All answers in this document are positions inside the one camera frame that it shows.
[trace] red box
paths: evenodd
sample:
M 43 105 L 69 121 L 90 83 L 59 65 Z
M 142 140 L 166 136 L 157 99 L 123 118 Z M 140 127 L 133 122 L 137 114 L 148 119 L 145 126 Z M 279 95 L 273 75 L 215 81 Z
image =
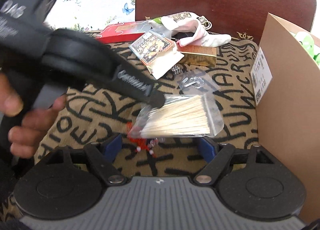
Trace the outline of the red box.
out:
M 108 25 L 96 39 L 103 44 L 134 41 L 151 29 L 147 20 Z

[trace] gray ribbed gripper base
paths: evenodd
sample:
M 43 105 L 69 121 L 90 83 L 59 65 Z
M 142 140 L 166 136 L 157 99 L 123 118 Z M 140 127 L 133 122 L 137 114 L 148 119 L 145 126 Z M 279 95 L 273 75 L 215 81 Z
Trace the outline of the gray ribbed gripper base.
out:
M 226 207 L 208 187 L 187 177 L 133 177 L 110 187 L 101 200 L 74 218 L 45 221 L 24 216 L 32 230 L 300 230 L 296 217 L 277 222 L 243 218 Z

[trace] butterfly illustration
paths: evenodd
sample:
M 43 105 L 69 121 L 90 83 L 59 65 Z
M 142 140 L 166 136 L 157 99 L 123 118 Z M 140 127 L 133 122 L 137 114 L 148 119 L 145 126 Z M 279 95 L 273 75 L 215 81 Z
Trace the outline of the butterfly illustration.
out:
M 125 13 L 126 15 L 129 15 L 133 11 L 134 11 L 134 8 L 128 9 L 128 4 L 127 3 L 124 5 L 124 8 L 122 9 L 122 12 Z

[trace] plastic bag of cotton swabs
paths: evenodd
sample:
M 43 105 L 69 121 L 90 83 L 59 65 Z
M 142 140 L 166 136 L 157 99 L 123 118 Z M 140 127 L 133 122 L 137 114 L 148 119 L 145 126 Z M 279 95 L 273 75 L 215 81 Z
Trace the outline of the plastic bag of cotton swabs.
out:
M 223 118 L 212 94 L 165 97 L 163 107 L 147 105 L 141 109 L 129 137 L 214 137 L 223 129 Z

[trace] human hand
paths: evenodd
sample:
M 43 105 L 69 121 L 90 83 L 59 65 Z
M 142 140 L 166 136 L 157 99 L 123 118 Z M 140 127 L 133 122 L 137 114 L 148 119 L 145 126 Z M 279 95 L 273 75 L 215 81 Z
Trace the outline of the human hand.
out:
M 58 112 L 64 108 L 65 102 L 66 97 L 63 95 L 47 110 L 37 109 L 28 112 L 22 120 L 22 125 L 13 127 L 8 133 L 8 139 L 12 143 L 11 153 L 21 158 L 31 158 L 40 141 L 54 124 Z M 20 96 L 11 88 L 7 77 L 0 74 L 0 111 L 13 117 L 22 109 L 23 102 Z

